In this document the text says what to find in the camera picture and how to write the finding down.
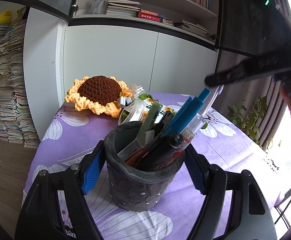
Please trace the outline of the white correction tape dispenser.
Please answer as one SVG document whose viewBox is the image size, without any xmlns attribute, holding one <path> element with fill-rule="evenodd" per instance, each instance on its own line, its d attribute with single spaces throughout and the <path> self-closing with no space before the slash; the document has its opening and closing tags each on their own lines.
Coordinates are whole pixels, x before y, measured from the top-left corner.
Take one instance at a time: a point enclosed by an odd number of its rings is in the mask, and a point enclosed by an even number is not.
<svg viewBox="0 0 291 240">
<path fill-rule="evenodd" d="M 223 88 L 224 88 L 224 85 L 208 89 L 210 91 L 210 94 L 206 98 L 203 108 L 200 110 L 200 115 L 201 116 L 205 116 L 206 115 L 206 113 L 208 112 L 210 107 L 212 107 L 212 104 L 214 103 L 214 101 L 216 100 L 218 95 L 220 95 L 222 93 Z"/>
</svg>

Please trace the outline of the red gel pen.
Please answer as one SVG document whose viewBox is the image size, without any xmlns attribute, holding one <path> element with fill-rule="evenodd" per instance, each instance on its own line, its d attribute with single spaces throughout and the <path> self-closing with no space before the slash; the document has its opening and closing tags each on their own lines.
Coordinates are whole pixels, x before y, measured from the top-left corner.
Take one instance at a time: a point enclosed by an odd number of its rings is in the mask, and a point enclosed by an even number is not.
<svg viewBox="0 0 291 240">
<path fill-rule="evenodd" d="M 182 153 L 184 152 L 184 150 L 186 149 L 188 145 L 189 145 L 189 142 L 183 142 L 181 146 L 170 157 L 168 157 L 165 161 L 163 161 L 162 163 L 160 163 L 160 165 L 158 165 L 157 169 L 161 170 L 169 166 L 177 157 L 182 155 Z"/>
</svg>

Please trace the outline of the grey felt pen holder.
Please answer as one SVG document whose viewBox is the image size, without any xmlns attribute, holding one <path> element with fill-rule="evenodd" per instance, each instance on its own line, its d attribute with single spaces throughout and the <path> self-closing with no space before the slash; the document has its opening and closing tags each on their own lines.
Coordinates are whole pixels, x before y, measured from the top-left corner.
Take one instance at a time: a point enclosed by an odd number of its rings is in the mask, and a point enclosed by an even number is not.
<svg viewBox="0 0 291 240">
<path fill-rule="evenodd" d="M 110 195 L 120 208 L 136 212 L 156 205 L 184 162 L 182 154 L 168 167 L 150 172 L 127 165 L 118 152 L 134 140 L 140 127 L 140 121 L 122 124 L 104 139 Z"/>
</svg>

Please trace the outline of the orange utility knife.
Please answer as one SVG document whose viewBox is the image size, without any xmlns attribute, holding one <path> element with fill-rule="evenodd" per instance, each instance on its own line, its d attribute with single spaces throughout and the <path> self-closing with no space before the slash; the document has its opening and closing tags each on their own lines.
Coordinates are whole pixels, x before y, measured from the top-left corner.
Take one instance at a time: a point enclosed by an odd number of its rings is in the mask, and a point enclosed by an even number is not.
<svg viewBox="0 0 291 240">
<path fill-rule="evenodd" d="M 125 163 L 131 167 L 135 167 L 140 159 L 148 152 L 146 148 L 141 148 L 136 152 L 131 158 L 129 158 Z"/>
</svg>

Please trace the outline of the black marker pen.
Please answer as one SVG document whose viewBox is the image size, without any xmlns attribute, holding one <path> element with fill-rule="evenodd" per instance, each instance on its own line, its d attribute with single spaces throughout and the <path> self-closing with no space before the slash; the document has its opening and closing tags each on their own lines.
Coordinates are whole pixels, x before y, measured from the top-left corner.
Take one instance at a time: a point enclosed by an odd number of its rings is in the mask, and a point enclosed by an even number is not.
<svg viewBox="0 0 291 240">
<path fill-rule="evenodd" d="M 145 151 L 136 163 L 135 168 L 146 172 L 154 170 L 160 163 L 170 157 L 182 142 L 183 137 L 180 133 L 160 137 L 154 145 Z"/>
</svg>

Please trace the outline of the blue gel pen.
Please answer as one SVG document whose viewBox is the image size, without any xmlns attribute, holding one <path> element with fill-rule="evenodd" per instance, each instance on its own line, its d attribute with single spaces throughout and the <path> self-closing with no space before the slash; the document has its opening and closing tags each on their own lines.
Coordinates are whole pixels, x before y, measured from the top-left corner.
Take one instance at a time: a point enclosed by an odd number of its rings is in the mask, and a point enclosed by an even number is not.
<svg viewBox="0 0 291 240">
<path fill-rule="evenodd" d="M 166 137 L 174 133 L 181 133 L 181 131 L 188 125 L 188 123 L 196 116 L 199 110 L 204 106 L 204 101 L 209 96 L 209 89 L 205 88 L 199 96 L 188 98 L 177 112 L 176 116 L 168 123 L 167 128 L 162 132 L 162 136 Z"/>
</svg>

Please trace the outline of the white eraser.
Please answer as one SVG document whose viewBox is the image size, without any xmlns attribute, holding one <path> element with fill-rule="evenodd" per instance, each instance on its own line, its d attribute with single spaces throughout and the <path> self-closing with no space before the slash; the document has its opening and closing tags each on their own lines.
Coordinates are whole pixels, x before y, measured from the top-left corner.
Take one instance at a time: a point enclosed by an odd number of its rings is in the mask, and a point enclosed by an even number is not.
<svg viewBox="0 0 291 240">
<path fill-rule="evenodd" d="M 136 137 L 129 145 L 122 149 L 118 153 L 118 157 L 122 161 L 129 160 L 133 155 L 135 155 L 139 150 L 144 149 L 150 142 L 154 140 L 154 130 L 146 131 L 139 137 Z"/>
</svg>

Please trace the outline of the green gel pen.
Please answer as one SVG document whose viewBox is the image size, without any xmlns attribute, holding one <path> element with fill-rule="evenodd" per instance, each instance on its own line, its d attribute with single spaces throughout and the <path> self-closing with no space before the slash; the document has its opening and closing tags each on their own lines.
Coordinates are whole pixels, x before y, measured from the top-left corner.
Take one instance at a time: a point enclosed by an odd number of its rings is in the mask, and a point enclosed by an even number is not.
<svg viewBox="0 0 291 240">
<path fill-rule="evenodd" d="M 147 132 L 148 130 L 151 130 L 154 124 L 154 120 L 156 119 L 155 114 L 156 114 L 157 108 L 160 106 L 158 102 L 159 102 L 158 100 L 155 100 L 153 102 L 152 107 L 148 115 L 146 116 L 146 119 L 144 120 L 142 126 L 140 127 L 136 137 L 139 137 L 143 135 L 145 132 Z"/>
</svg>

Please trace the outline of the grey striped curtain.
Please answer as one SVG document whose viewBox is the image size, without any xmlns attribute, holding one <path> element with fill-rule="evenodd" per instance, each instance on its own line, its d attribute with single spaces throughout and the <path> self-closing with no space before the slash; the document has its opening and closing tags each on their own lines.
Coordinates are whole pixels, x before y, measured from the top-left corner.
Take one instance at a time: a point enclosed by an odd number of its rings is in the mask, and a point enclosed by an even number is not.
<svg viewBox="0 0 291 240">
<path fill-rule="evenodd" d="M 214 109 L 228 117 L 229 107 L 244 105 L 240 113 L 246 117 L 258 98 L 266 101 L 267 111 L 263 118 L 256 120 L 259 133 L 255 133 L 254 141 L 259 142 L 262 149 L 273 139 L 286 109 L 286 103 L 280 95 L 280 82 L 269 76 L 252 81 L 244 81 L 225 85 L 220 96 L 213 104 Z"/>
</svg>

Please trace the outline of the purple floral tablecloth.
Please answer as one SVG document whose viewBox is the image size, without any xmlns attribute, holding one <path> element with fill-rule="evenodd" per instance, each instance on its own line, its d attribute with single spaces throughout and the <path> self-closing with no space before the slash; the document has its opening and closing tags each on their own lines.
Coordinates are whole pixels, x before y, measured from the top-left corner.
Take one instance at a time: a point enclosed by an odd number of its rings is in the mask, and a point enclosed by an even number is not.
<svg viewBox="0 0 291 240">
<path fill-rule="evenodd" d="M 214 109 L 166 137 L 64 103 L 28 176 L 16 239 L 276 239 L 279 191 L 264 152 Z"/>
</svg>

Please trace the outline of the tall stack of magazines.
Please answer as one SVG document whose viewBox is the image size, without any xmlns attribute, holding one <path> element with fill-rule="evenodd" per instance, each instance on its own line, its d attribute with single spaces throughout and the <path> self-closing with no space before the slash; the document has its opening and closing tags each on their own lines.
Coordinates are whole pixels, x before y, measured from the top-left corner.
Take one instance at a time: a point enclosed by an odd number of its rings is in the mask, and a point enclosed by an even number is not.
<svg viewBox="0 0 291 240">
<path fill-rule="evenodd" d="M 0 140 L 37 148 L 24 80 L 26 21 L 0 24 Z"/>
</svg>

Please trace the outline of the white bookcase with shelves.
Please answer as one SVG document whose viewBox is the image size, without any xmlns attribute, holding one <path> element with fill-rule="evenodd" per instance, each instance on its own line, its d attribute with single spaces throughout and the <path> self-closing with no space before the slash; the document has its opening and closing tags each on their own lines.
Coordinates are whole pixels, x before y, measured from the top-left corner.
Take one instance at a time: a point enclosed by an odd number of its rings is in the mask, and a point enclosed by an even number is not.
<svg viewBox="0 0 291 240">
<path fill-rule="evenodd" d="M 85 19 L 82 25 L 31 8 L 24 39 L 26 93 L 43 138 L 75 79 L 114 76 L 150 92 L 198 95 L 216 52 L 138 22 Z"/>
</svg>

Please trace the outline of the white printed ribbon bow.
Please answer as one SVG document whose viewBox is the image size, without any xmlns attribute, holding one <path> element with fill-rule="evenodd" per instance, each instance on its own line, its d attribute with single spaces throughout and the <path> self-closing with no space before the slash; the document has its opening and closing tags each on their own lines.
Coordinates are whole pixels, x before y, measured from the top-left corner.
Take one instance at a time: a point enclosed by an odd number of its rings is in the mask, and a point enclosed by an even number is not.
<svg viewBox="0 0 291 240">
<path fill-rule="evenodd" d="M 148 100 L 148 94 L 141 85 L 133 84 L 130 87 L 133 97 L 120 98 L 120 103 L 125 100 L 124 108 L 118 118 L 118 125 L 122 125 L 130 121 L 143 121 L 151 107 Z"/>
</svg>

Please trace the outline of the clear pen cup on shelf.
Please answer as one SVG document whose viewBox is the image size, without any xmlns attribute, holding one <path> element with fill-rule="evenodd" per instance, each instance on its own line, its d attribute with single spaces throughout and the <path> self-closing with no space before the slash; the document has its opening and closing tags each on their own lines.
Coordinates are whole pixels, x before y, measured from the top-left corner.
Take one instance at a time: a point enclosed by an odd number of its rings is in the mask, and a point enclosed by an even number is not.
<svg viewBox="0 0 291 240">
<path fill-rule="evenodd" d="M 92 0 L 90 14 L 104 15 L 108 7 L 108 0 Z"/>
</svg>

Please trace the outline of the yellow plush toy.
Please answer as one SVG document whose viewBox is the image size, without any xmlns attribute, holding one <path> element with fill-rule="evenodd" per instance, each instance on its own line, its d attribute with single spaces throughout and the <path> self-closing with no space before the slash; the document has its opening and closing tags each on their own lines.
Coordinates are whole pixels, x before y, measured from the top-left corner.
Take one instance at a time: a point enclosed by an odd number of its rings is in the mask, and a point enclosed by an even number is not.
<svg viewBox="0 0 291 240">
<path fill-rule="evenodd" d="M 0 13 L 0 24 L 10 24 L 12 21 L 12 12 L 5 10 Z"/>
</svg>

